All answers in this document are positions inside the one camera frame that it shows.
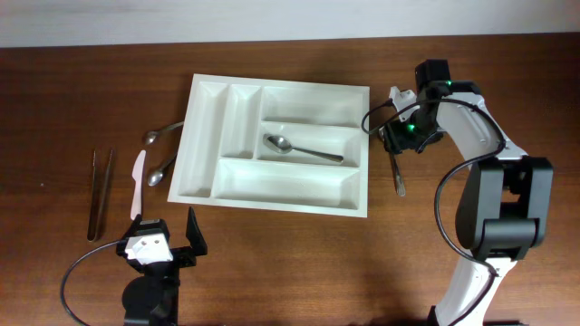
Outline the small teaspoon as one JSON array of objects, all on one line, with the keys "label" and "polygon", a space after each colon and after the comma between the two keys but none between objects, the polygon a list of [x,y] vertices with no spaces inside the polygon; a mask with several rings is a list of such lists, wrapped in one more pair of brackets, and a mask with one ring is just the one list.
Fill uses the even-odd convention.
[{"label": "small teaspoon", "polygon": [[150,187],[155,187],[158,185],[170,167],[170,165],[176,160],[178,153],[175,152],[170,158],[166,159],[163,163],[161,163],[157,168],[154,168],[147,176],[147,184]]},{"label": "small teaspoon", "polygon": [[168,126],[165,126],[163,128],[160,128],[160,129],[155,129],[155,130],[147,131],[145,133],[145,135],[143,136],[143,144],[146,145],[146,146],[151,145],[151,144],[153,144],[156,141],[156,139],[161,134],[163,134],[165,132],[168,132],[168,131],[172,131],[174,129],[181,128],[183,125],[184,125],[184,122],[183,121],[180,121],[180,122],[176,122],[176,123],[170,124]]}]

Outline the large metal spoon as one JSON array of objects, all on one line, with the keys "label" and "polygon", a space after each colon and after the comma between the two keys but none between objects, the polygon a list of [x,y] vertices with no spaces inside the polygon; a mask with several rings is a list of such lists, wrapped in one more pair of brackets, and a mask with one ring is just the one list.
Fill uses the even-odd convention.
[{"label": "large metal spoon", "polygon": [[294,146],[287,138],[276,134],[265,134],[263,143],[271,150],[278,154],[289,154],[292,151],[299,151],[318,158],[324,158],[333,162],[342,163],[343,156],[330,153],[324,153],[311,149],[304,149]]},{"label": "large metal spoon", "polygon": [[393,153],[390,154],[390,159],[391,159],[391,166],[392,166],[392,171],[393,171],[393,176],[394,176],[396,193],[400,197],[405,197],[406,196],[406,188],[404,185],[404,181],[402,179],[402,175],[401,175],[401,172],[399,169],[397,159]]}]

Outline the white plastic cutlery tray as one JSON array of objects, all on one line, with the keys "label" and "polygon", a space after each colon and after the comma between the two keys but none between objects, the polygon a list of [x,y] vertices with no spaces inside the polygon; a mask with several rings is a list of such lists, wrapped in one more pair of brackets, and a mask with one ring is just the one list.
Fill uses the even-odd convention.
[{"label": "white plastic cutlery tray", "polygon": [[368,214],[364,86],[192,78],[168,200]]}]

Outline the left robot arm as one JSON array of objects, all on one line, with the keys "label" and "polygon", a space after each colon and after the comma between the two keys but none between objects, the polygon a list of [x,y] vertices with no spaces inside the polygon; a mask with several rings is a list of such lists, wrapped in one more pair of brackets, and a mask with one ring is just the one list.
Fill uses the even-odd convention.
[{"label": "left robot arm", "polygon": [[185,236],[189,245],[172,248],[162,219],[137,215],[116,245],[116,254],[140,276],[124,289],[121,303],[125,325],[176,325],[179,316],[179,272],[194,267],[208,253],[193,208],[188,210]]}]

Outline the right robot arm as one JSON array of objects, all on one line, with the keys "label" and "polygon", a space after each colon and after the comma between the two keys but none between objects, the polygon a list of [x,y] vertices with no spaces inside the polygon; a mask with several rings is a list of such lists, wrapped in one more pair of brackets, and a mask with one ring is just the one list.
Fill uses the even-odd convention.
[{"label": "right robot arm", "polygon": [[459,261],[429,325],[481,325],[501,282],[542,244],[554,169],[515,145],[488,112],[478,85],[454,81],[447,61],[415,69],[416,89],[391,88],[393,117],[380,128],[385,150],[421,153],[448,135],[463,160],[438,184],[436,225]]}]

